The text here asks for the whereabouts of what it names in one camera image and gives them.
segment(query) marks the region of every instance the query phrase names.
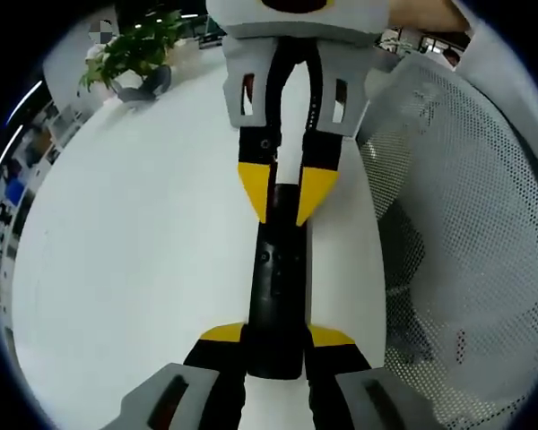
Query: perforated mesh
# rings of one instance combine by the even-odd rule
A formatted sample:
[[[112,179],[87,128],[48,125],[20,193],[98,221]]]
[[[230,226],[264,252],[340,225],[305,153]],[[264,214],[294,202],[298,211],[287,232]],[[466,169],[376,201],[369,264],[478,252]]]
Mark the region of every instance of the perforated mesh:
[[[503,428],[538,379],[538,167],[467,82],[408,56],[361,137],[386,367],[450,429]]]

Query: person's hand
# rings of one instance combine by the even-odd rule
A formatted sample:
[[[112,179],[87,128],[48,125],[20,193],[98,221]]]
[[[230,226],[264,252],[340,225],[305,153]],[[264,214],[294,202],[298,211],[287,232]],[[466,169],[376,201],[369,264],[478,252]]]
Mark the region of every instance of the person's hand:
[[[388,0],[388,22],[426,31],[467,31],[468,21],[450,0]]]

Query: wall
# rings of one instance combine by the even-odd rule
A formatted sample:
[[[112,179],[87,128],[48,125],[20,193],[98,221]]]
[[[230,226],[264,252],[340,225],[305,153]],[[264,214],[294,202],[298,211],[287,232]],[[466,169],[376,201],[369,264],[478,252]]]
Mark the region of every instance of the wall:
[[[86,53],[93,46],[88,35],[90,25],[98,20],[110,21],[118,33],[115,8],[101,9],[70,29],[44,60],[44,77],[58,110],[72,105],[76,110],[93,113],[104,100],[103,94],[96,90],[88,92],[78,83],[86,71]]]

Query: ceiling light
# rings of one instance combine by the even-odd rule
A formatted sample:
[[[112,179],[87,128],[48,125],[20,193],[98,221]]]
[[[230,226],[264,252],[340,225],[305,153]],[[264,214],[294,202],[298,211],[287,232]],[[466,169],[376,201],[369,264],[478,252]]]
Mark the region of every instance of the ceiling light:
[[[14,114],[18,111],[19,108],[22,107],[22,105],[24,104],[24,102],[28,99],[29,96],[31,96],[34,91],[36,91],[38,89],[38,87],[43,83],[43,81],[38,81],[38,83],[36,83],[31,89],[30,91],[28,91],[26,93],[26,95],[24,97],[22,97],[22,99],[18,102],[18,104],[16,105],[16,107],[14,108],[14,110],[12,111],[12,114],[10,114],[10,116],[8,116],[8,119],[6,120],[6,125],[8,125],[8,123],[10,122],[10,120],[12,119],[12,117],[14,116]]]
[[[18,129],[15,131],[14,135],[12,136],[12,139],[10,139],[10,141],[8,142],[6,147],[4,148],[4,152],[2,152],[2,155],[0,156],[0,166],[2,165],[2,162],[4,161],[4,157],[6,156],[6,153],[8,152],[8,150],[10,150],[10,147],[12,146],[12,144],[14,143],[16,138],[18,137],[18,134],[20,134],[20,132],[22,131],[22,128],[23,128],[23,125],[20,125],[18,127]]]

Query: green plant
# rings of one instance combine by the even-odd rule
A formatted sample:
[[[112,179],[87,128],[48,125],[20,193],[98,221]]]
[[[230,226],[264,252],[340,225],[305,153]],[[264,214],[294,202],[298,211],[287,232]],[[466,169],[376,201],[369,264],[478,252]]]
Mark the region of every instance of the green plant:
[[[127,70],[144,79],[154,68],[164,64],[167,51],[179,39],[183,25],[179,11],[146,17],[108,43],[95,58],[86,60],[88,70],[80,84],[87,90],[95,82],[103,82],[110,88],[112,81]]]

